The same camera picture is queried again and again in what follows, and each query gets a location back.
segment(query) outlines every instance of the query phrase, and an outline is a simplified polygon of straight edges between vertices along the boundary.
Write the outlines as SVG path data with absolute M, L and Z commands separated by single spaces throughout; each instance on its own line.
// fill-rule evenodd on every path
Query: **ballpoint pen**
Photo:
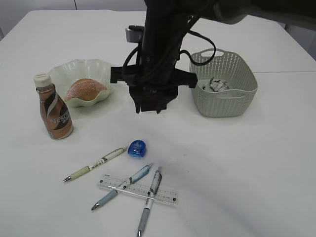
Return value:
M 151 169 L 151 167 L 153 165 L 154 165 L 154 163 L 147 164 L 142 169 L 140 169 L 136 174 L 129 177 L 126 181 L 124 181 L 119 186 L 117 186 L 117 188 L 118 189 L 126 189 L 128 186 L 135 184 L 138 180 L 140 180 L 141 178 L 143 178 L 144 176 L 146 176 L 149 173 L 149 170 Z M 91 211 L 103 206 L 104 204 L 106 204 L 107 202 L 109 202 L 110 200 L 115 198 L 118 194 L 119 194 L 118 190 L 114 189 L 114 190 L 110 191 L 106 196 L 104 196 L 103 198 L 98 200 L 98 202 L 96 204 L 94 204 L 94 206 L 91 208 Z
M 149 192 L 148 192 L 149 197 L 153 198 L 157 194 L 161 179 L 162 179 L 162 175 L 161 175 L 161 166 L 160 166 L 158 168 L 158 170 L 156 170 L 156 172 L 155 172 L 155 176 L 154 176 L 152 185 L 151 185 Z M 140 219 L 139 226 L 138 226 L 137 237 L 141 237 L 142 233 L 145 230 L 146 223 L 147 223 L 149 213 L 150 213 L 150 209 L 152 208 L 153 202 L 154 202 L 154 200 L 152 200 L 151 198 L 148 198 L 146 200 L 143 214 L 142 214 L 142 217 Z
M 112 160 L 113 158 L 119 156 L 120 154 L 124 153 L 127 150 L 127 147 L 124 148 L 118 148 L 114 151 L 112 151 L 111 153 L 108 153 L 107 155 L 103 156 L 100 160 L 98 160 L 97 162 L 93 163 L 90 166 L 85 166 L 84 168 L 76 171 L 75 173 L 69 175 L 66 179 L 64 179 L 64 183 L 77 179 L 78 177 L 88 173 L 89 171 L 93 170 L 94 168 L 104 164 L 105 162 L 108 162 L 109 160 Z

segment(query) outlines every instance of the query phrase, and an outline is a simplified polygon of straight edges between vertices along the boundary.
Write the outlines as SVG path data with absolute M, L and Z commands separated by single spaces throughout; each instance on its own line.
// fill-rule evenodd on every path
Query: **wavy white bowl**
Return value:
M 83 78 L 93 79 L 105 85 L 108 90 L 102 90 L 90 101 L 72 98 L 66 102 L 69 107 L 92 106 L 98 101 L 106 99 L 113 91 L 111 86 L 111 65 L 99 59 L 80 60 L 76 59 L 53 68 L 48 73 L 56 86 L 56 91 L 65 100 L 69 88 L 77 80 Z

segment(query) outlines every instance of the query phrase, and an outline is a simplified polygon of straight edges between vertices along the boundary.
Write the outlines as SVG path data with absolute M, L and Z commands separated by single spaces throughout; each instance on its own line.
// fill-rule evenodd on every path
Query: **transparent ruler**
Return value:
M 142 198 L 149 198 L 148 191 L 150 186 L 143 184 L 141 182 L 137 182 L 129 187 L 124 189 L 118 189 L 117 187 L 124 182 L 126 179 L 114 177 L 110 175 L 103 175 L 103 177 L 99 180 L 98 187 L 102 189 L 115 189 L 123 193 L 132 194 L 135 196 L 139 196 Z M 177 204 L 178 194 L 176 191 L 169 191 L 164 189 L 158 189 L 158 192 L 155 197 L 150 197 L 150 199 L 164 203 L 164 204 Z

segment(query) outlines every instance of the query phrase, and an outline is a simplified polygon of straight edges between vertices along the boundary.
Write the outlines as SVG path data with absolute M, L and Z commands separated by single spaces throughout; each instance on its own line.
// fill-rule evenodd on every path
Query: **plastic basket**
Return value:
M 202 54 L 213 51 L 207 49 L 192 55 L 196 62 L 204 62 L 209 57 Z M 196 73 L 197 85 L 193 89 L 194 102 L 199 112 L 207 117 L 234 117 L 243 114 L 249 107 L 258 84 L 254 74 L 246 62 L 236 53 L 222 52 L 221 56 L 205 66 L 190 63 L 190 72 Z M 221 92 L 210 92 L 202 89 L 211 78 L 223 79 L 230 85 L 230 89 Z

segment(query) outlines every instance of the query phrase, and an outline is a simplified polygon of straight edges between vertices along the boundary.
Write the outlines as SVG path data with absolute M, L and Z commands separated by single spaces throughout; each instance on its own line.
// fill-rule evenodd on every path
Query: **blue pencil sharpener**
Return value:
M 142 140 L 133 141 L 130 144 L 127 153 L 133 158 L 137 158 L 137 159 L 143 158 L 146 153 L 145 142 L 143 142 Z

